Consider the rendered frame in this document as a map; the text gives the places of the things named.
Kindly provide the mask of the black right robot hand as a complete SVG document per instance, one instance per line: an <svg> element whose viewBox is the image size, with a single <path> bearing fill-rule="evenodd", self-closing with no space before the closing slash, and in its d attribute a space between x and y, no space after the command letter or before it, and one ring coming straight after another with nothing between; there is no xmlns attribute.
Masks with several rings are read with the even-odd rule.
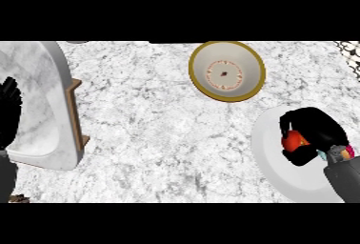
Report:
<svg viewBox="0 0 360 244"><path fill-rule="evenodd" d="M294 152L284 148L284 156L296 166L304 166L321 152L319 147L330 142L350 145L346 130L334 118L316 107L290 111L281 117L282 138L290 131L300 131L310 144Z"/></svg>

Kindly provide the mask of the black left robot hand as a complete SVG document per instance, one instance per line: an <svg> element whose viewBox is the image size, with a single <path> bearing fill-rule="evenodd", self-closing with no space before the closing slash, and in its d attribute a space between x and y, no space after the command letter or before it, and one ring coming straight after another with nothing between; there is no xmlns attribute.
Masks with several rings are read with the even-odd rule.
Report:
<svg viewBox="0 0 360 244"><path fill-rule="evenodd" d="M23 97L14 78L8 77L0 84L0 150L15 141L21 116Z"/></svg>

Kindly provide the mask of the red tomato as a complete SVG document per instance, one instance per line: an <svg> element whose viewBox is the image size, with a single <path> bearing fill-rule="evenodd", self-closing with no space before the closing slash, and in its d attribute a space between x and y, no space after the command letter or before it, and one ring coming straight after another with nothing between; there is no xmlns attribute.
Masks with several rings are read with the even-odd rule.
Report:
<svg viewBox="0 0 360 244"><path fill-rule="evenodd" d="M310 142L302 135L300 131L290 131L287 137L282 138L282 145L288 152L294 152L302 146L307 146Z"/></svg>

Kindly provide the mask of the white plate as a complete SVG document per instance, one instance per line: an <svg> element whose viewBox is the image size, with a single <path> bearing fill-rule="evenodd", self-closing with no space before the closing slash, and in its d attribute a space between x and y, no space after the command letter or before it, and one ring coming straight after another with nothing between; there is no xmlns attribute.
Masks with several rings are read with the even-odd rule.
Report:
<svg viewBox="0 0 360 244"><path fill-rule="evenodd" d="M281 194L294 202L341 203L324 174L328 162L318 156L297 167L284 156L281 116L296 107L269 109L259 117L253 130L253 153L263 175Z"/></svg>

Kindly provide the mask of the white bowl with gold rim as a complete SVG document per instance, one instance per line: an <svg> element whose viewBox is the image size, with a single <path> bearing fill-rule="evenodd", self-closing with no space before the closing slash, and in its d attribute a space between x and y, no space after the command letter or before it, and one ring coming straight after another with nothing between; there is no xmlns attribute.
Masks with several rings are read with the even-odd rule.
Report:
<svg viewBox="0 0 360 244"><path fill-rule="evenodd" d="M189 76L198 90L223 102L241 102L260 92L265 62L256 50L238 41L209 41L195 49Z"/></svg>

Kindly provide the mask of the white marble sink basin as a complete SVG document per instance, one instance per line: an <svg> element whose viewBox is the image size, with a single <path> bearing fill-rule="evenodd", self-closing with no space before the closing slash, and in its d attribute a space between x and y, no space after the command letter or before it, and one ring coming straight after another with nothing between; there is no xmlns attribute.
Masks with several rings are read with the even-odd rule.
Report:
<svg viewBox="0 0 360 244"><path fill-rule="evenodd" d="M85 150L76 147L67 99L74 78L57 42L0 41L0 82L8 77L15 79L23 97L9 158L17 163L70 171Z"/></svg>

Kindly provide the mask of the black and white patterned object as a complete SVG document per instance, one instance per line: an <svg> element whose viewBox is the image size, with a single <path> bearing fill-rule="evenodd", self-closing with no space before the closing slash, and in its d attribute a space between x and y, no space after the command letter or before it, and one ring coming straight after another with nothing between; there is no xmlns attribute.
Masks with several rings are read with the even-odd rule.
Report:
<svg viewBox="0 0 360 244"><path fill-rule="evenodd" d="M360 41L337 41L335 44L356 75L356 79L360 81Z"/></svg>

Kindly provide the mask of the brown wooden frame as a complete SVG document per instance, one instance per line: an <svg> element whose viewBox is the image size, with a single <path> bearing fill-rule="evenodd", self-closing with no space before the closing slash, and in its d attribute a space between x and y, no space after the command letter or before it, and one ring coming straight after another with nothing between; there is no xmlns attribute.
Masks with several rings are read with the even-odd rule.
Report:
<svg viewBox="0 0 360 244"><path fill-rule="evenodd" d="M73 79L73 84L67 88L67 99L68 99L68 108L73 122L73 129L76 135L76 147L80 151L85 150L85 146L91 140L91 136L82 133L80 120L79 120L79 112L77 112L77 104L76 104L76 89L82 85L82 81L79 79Z"/></svg>

